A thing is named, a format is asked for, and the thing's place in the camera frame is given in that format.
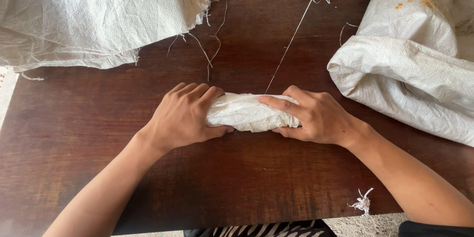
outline dark brown tabletop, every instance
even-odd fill
[[[473,200],[474,148],[416,130],[344,98],[326,65],[346,22],[358,25],[370,0],[312,4],[273,80],[269,94],[289,85],[329,92]],[[210,85],[232,93],[265,92],[309,0],[229,0],[222,46]],[[210,24],[191,31],[204,50],[225,0],[210,8]],[[355,34],[346,27],[342,41]],[[180,82],[207,81],[197,41],[174,37],[145,46],[138,65],[99,70],[42,67],[19,78],[0,132],[0,235],[40,236],[68,202],[151,118]],[[174,149],[147,173],[115,234],[356,216],[352,204],[369,194],[371,214],[401,212],[382,183],[337,145],[305,143],[273,132],[230,133]]]

